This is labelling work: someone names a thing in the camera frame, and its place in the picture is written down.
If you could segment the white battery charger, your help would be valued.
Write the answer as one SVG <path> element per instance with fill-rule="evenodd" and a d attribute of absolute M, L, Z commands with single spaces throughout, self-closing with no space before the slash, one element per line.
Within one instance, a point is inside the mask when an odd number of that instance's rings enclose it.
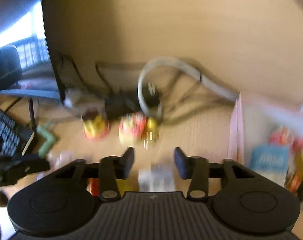
<path fill-rule="evenodd" d="M 174 192 L 175 181 L 170 166 L 151 164 L 138 172 L 140 192 Z"/>

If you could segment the Hello Kitty toy camera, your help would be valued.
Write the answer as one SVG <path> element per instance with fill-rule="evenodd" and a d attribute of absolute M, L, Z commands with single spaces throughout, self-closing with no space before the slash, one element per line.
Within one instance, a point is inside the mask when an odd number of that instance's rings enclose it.
<path fill-rule="evenodd" d="M 147 119 L 143 113 L 131 113 L 122 117 L 118 127 L 120 142 L 132 145 L 141 141 L 146 124 Z"/>

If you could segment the green plastic crank handle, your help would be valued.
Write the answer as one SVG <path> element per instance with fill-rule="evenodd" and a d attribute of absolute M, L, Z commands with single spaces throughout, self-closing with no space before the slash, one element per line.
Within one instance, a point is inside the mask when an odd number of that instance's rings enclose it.
<path fill-rule="evenodd" d="M 49 131 L 50 125 L 51 123 L 47 122 L 43 126 L 39 125 L 36 129 L 37 134 L 44 140 L 38 150 L 38 155 L 41 158 L 45 158 L 52 149 L 53 145 L 56 143 L 56 137 L 51 131 Z"/>

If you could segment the black power adapter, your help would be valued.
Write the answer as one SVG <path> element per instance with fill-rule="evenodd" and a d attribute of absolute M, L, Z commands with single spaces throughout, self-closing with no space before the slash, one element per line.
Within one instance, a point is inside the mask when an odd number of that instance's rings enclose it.
<path fill-rule="evenodd" d="M 142 94 L 148 107 L 154 108 L 159 105 L 160 92 L 152 81 L 148 82 L 147 85 L 143 85 Z M 118 120 L 127 114 L 142 112 L 137 88 L 121 91 L 105 99 L 104 111 L 109 121 Z"/>

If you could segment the pink cardboard box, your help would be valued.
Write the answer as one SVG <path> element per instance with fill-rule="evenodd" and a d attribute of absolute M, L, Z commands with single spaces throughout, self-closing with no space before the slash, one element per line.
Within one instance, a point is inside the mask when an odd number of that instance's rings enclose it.
<path fill-rule="evenodd" d="M 303 111 L 241 93 L 232 112 L 228 157 L 295 195 L 303 194 Z"/>

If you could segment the black mechanical keyboard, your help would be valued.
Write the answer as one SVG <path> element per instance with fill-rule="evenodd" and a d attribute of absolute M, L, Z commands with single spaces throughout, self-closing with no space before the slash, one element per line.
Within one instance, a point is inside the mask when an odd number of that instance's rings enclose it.
<path fill-rule="evenodd" d="M 23 156 L 29 150 L 35 132 L 0 109 L 0 157 Z"/>

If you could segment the black computer monitor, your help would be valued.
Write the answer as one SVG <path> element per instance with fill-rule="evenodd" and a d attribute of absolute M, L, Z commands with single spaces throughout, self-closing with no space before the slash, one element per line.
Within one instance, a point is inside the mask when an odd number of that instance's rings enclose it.
<path fill-rule="evenodd" d="M 60 101 L 64 101 L 66 98 L 65 85 L 63 84 L 59 74 L 59 64 L 62 63 L 63 60 L 61 59 L 60 53 L 56 49 L 55 34 L 52 26 L 53 16 L 49 8 L 49 1 L 41 0 L 41 4 L 49 58 L 51 61 L 54 77 L 59 91 L 59 99 Z"/>

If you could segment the yellow bell keychain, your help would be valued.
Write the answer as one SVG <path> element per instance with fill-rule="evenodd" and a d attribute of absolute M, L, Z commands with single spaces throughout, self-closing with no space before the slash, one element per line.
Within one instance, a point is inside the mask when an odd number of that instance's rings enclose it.
<path fill-rule="evenodd" d="M 147 123 L 143 132 L 143 147 L 147 150 L 158 141 L 158 121 L 155 118 L 147 118 Z"/>

